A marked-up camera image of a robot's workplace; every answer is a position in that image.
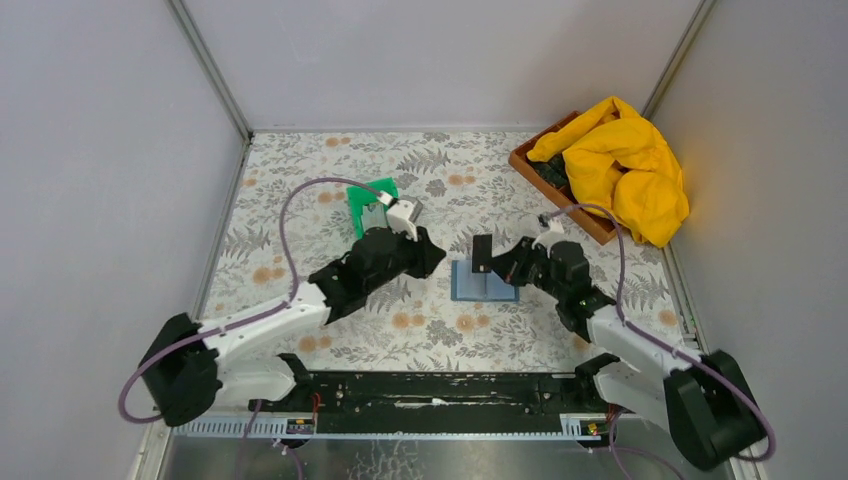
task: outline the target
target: table surface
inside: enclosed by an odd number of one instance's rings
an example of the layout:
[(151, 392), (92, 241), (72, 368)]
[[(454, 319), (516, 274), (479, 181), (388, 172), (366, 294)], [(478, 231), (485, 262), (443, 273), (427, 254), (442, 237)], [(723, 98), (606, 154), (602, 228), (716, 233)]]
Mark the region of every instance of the table surface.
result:
[[(532, 134), (261, 133), (257, 134), (224, 238), (203, 318), (284, 298), (291, 274), (277, 232), (280, 207), (304, 181), (336, 176), (392, 177), (401, 195), (424, 204), (417, 223), (447, 252), (426, 280), (402, 276), (367, 306), (326, 327), (273, 346), (295, 352), (310, 369), (566, 372), (601, 349), (568, 332), (555, 302), (533, 287), (519, 303), (453, 302), (450, 260), (470, 255), (471, 237), (492, 233), (495, 253), (522, 235), (536, 236), (535, 216), (554, 209), (507, 163)], [(309, 274), (350, 249), (355, 234), (346, 186), (320, 184), (296, 197), (287, 238), (297, 269)], [(596, 284), (613, 295), (617, 243), (601, 246), (570, 219), (568, 239), (583, 246)], [(628, 318), (673, 341), (681, 339), (660, 250), (625, 238), (624, 310)]]

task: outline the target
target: yellow jacket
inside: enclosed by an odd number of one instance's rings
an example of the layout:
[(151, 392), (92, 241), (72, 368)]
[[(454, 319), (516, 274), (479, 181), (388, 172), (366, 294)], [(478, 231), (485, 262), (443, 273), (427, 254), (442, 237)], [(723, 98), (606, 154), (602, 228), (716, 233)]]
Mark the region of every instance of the yellow jacket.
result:
[(527, 159), (559, 152), (577, 201), (610, 210), (637, 242), (665, 246), (689, 215), (683, 171), (665, 139), (617, 97), (542, 136)]

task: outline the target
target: green box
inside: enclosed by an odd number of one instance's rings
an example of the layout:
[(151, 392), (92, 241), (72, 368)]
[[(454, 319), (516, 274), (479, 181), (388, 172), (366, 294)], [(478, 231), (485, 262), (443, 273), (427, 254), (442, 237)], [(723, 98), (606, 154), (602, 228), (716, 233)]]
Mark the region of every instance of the green box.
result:
[[(368, 185), (381, 192), (386, 192), (395, 198), (398, 196), (395, 181), (391, 178), (374, 180), (373, 182), (368, 182)], [(377, 196), (359, 187), (348, 187), (347, 200), (350, 205), (350, 214), (353, 217), (353, 228), (356, 230), (356, 238), (362, 238), (362, 235), (365, 234), (365, 231), (362, 230), (362, 209), (365, 205), (377, 202)], [(388, 207), (383, 205), (383, 211), (385, 212), (386, 210), (388, 210)]]

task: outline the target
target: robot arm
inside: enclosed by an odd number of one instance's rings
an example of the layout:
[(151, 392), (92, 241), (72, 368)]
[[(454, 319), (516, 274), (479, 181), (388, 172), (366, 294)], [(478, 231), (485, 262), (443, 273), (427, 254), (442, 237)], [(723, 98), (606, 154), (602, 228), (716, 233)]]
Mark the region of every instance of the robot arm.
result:
[[(756, 417), (726, 388), (626, 326), (615, 301), (592, 284), (580, 244), (565, 240), (557, 219), (540, 217), (540, 222), (545, 232), (494, 257), (492, 269), (506, 283), (531, 284), (557, 299), (557, 314), (568, 330), (611, 352), (575, 370), (587, 401), (621, 405), (659, 425), (701, 469), (714, 468), (765, 438)], [(677, 351), (700, 358), (753, 399), (730, 355), (704, 355), (682, 346)]]
[(235, 315), (193, 322), (180, 314), (166, 322), (141, 363), (156, 352), (196, 333), (278, 310), (241, 328), (189, 344), (166, 356), (143, 376), (168, 426), (187, 423), (211, 406), (243, 406), (251, 399), (276, 401), (295, 387), (295, 373), (276, 356), (280, 343), (298, 332), (327, 325), (364, 307), (368, 295), (405, 273), (426, 278), (445, 257), (408, 200), (384, 194), (389, 228), (372, 228), (341, 258), (297, 286), (290, 305), (274, 299)]

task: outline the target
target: gray floor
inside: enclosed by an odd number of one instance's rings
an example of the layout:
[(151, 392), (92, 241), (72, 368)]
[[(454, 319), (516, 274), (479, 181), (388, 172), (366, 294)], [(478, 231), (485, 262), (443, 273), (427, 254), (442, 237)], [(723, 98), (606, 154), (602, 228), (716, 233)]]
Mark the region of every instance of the gray floor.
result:
[[(670, 461), (688, 480), (732, 479), (729, 469), (703, 473), (680, 457), (670, 438), (638, 419), (623, 419), (619, 445), (638, 446)], [(231, 480), (235, 476), (236, 439), (173, 437), (161, 480)], [(339, 441), (315, 439), (297, 450), (306, 478), (324, 479), (486, 479), (560, 480), (625, 478), (609, 453), (588, 454), (571, 442), (555, 441)], [(631, 476), (676, 477), (664, 467), (625, 455)], [(244, 450), (243, 480), (296, 479), (293, 460), (272, 449), (268, 440), (251, 440)]]

